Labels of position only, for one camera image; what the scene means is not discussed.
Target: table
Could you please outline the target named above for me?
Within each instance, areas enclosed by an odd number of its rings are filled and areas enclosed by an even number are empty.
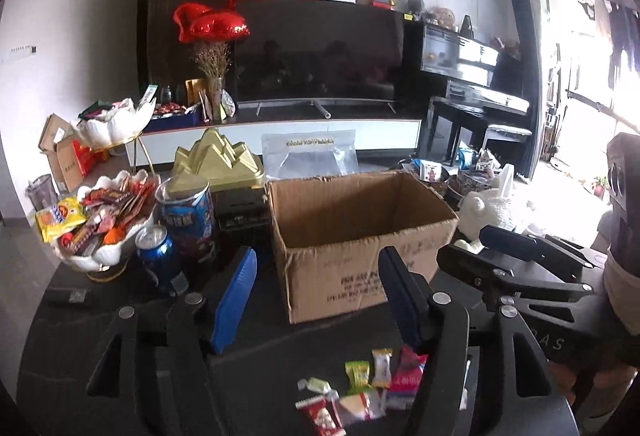
[[[526,142],[531,136],[531,131],[522,127],[516,127],[511,122],[501,118],[495,118],[483,109],[465,104],[453,102],[439,96],[433,99],[433,117],[429,128],[427,151],[431,151],[433,139],[440,117],[451,122],[449,143],[447,144],[446,158],[444,161],[454,164],[456,153],[460,146],[460,132],[462,129],[471,131],[471,146],[475,149],[484,149],[489,140],[503,142]]]
[[[438,272],[435,289],[459,286],[465,306],[481,301],[476,290]],[[89,397],[84,387],[92,350],[123,305],[136,305],[158,297],[140,265],[130,264],[123,275],[106,284],[60,265],[51,287],[89,288],[97,306],[91,310],[52,307],[42,303],[31,325],[18,378],[17,404],[42,436],[101,436],[132,434],[118,416],[118,400]],[[347,360],[370,360],[372,348],[400,348],[401,339],[386,304],[312,323],[287,323],[276,273],[267,263],[258,272],[236,342],[222,356],[208,360],[212,387],[234,435],[313,434],[294,403],[309,396],[298,392],[300,378],[328,380],[341,393],[348,388]],[[470,371],[470,403],[475,389]],[[463,412],[460,434],[470,423]],[[400,434],[406,415],[354,425],[359,434]]]

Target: potted plant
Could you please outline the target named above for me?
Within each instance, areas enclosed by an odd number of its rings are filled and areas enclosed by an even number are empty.
[[[602,199],[604,196],[604,189],[607,187],[607,177],[606,176],[596,176],[593,179],[593,194],[599,199]]]

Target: pink snack package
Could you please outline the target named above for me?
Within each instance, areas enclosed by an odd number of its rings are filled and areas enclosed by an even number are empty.
[[[428,358],[429,355],[416,355],[408,346],[402,347],[400,364],[391,379],[391,386],[386,396],[386,408],[411,409]]]

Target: red candy wrapper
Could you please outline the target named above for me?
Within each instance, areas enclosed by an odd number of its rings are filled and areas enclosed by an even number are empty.
[[[296,402],[296,409],[306,412],[318,436],[345,436],[347,434],[342,428],[333,400],[327,400],[324,396],[314,396],[308,400]]]
[[[416,355],[408,346],[402,347],[400,364],[391,379],[391,386],[386,396],[386,408],[411,409],[428,358],[429,355]]]

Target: white ceramic bowl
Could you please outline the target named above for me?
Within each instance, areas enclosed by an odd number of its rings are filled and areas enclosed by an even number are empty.
[[[114,179],[107,178],[106,176],[100,176],[97,183],[92,188],[83,186],[78,189],[78,200],[82,201],[93,189],[117,189],[127,176],[130,176],[127,171],[120,171]],[[145,170],[141,170],[134,176],[134,180],[140,181],[147,176],[147,172]],[[156,183],[159,185],[160,177],[156,175],[155,178],[157,179]],[[108,268],[118,264],[121,259],[129,257],[133,253],[136,249],[136,234],[143,228],[143,226],[151,226],[154,224],[157,210],[158,208],[154,207],[154,211],[144,222],[139,222],[133,225],[127,232],[127,237],[125,239],[117,244],[106,244],[105,246],[101,246],[90,257],[68,256],[64,254],[58,246],[57,239],[51,242],[51,246],[53,247],[56,256],[58,256],[62,262],[68,264],[75,270],[80,272],[98,272],[100,269],[104,270],[106,267]]]
[[[108,122],[83,120],[72,127],[83,145],[93,150],[112,148],[137,137],[151,120],[155,108],[153,99],[138,110],[119,109]]]

